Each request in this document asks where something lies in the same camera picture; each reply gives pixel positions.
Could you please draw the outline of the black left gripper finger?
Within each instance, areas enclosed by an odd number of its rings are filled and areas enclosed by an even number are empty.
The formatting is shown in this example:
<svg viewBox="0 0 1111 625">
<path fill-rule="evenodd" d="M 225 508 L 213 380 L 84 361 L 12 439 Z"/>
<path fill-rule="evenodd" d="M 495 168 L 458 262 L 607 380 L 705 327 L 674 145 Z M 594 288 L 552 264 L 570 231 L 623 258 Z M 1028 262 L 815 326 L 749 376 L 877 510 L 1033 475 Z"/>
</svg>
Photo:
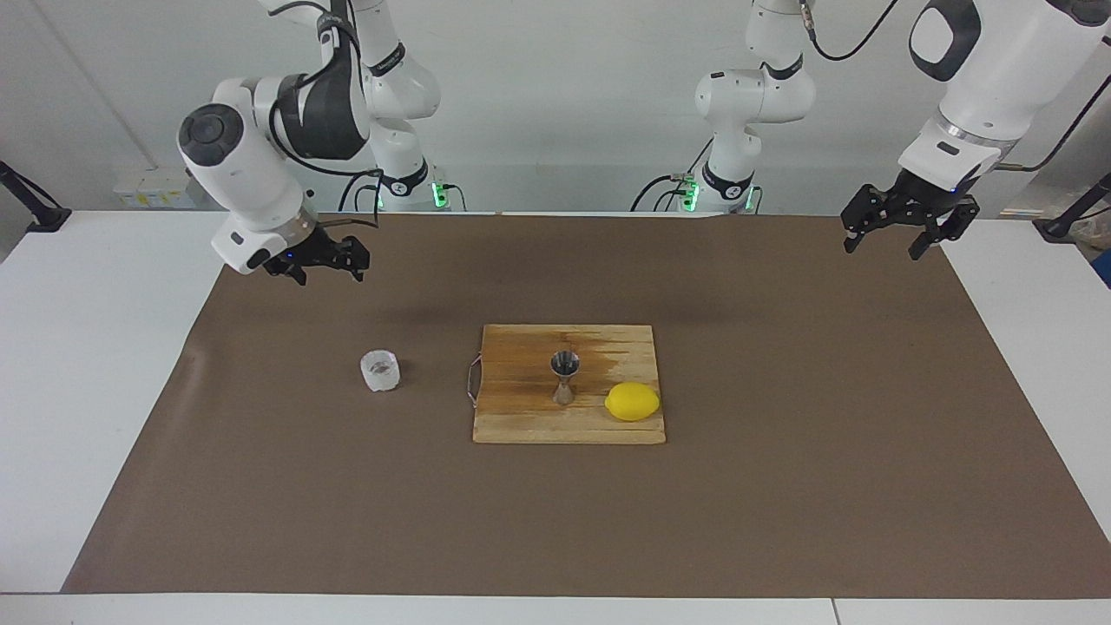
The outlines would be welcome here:
<svg viewBox="0 0 1111 625">
<path fill-rule="evenodd" d="M 878 229 L 900 225 L 899 218 L 904 211 L 904 196 L 894 190 L 881 191 L 877 187 L 861 187 L 841 211 L 840 219 L 845 230 L 845 253 L 854 253 L 868 233 Z"/>
<path fill-rule="evenodd" d="M 960 239 L 979 213 L 980 206 L 973 195 L 967 195 L 958 201 L 942 221 L 932 213 L 932 208 L 911 206 L 911 222 L 913 225 L 922 226 L 922 231 L 908 248 L 909 258 L 914 261 L 921 260 L 931 246 L 945 240 Z"/>
</svg>

